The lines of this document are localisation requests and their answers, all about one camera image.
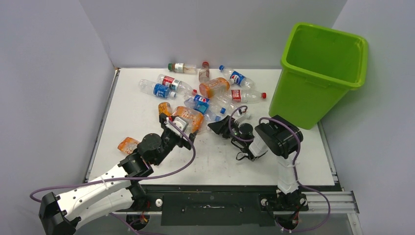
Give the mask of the small orange bottle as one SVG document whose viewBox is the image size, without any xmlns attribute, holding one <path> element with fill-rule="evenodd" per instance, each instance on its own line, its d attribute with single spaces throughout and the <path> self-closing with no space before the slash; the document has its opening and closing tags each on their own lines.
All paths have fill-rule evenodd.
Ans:
<svg viewBox="0 0 415 235">
<path fill-rule="evenodd" d="M 158 105 L 159 115 L 165 114 L 166 116 L 172 115 L 172 108 L 169 102 L 162 102 Z"/>
</svg>

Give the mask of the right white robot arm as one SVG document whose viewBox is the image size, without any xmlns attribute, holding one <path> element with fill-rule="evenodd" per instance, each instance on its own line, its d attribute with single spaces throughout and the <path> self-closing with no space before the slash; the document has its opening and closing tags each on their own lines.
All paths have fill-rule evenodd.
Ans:
<svg viewBox="0 0 415 235">
<path fill-rule="evenodd" d="M 306 211 L 308 202 L 301 192 L 294 162 L 303 134 L 293 124 L 280 116 L 264 119 L 257 126 L 240 123 L 226 116 L 223 120 L 212 122 L 208 130 L 224 139 L 240 151 L 237 160 L 255 161 L 272 153 L 277 160 L 277 189 L 273 198 L 262 198 L 263 207 L 270 206 L 276 211 Z"/>
</svg>

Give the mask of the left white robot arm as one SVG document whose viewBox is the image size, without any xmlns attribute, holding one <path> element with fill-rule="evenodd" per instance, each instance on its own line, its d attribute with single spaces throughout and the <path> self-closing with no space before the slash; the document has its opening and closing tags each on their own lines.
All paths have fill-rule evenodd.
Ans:
<svg viewBox="0 0 415 235">
<path fill-rule="evenodd" d="M 40 201 L 39 219 L 47 235 L 73 235 L 83 225 L 119 210 L 140 211 L 148 196 L 142 180 L 167 177 L 177 170 L 153 176 L 153 165 L 159 165 L 175 147 L 194 150 L 199 132 L 190 121 L 162 113 L 161 135 L 150 133 L 136 145 L 132 153 L 91 182 L 70 186 L 69 191 L 52 191 Z"/>
</svg>

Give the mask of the large orange crushed bottle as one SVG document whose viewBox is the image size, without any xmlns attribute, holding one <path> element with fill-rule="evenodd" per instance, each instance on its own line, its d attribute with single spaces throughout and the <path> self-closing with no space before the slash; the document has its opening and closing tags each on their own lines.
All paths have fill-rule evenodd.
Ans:
<svg viewBox="0 0 415 235">
<path fill-rule="evenodd" d="M 201 133 L 206 130 L 205 117 L 199 111 L 186 106 L 178 106 L 174 109 L 172 115 L 180 116 L 188 123 L 184 131 L 186 134 L 194 133 L 195 131 Z"/>
</svg>

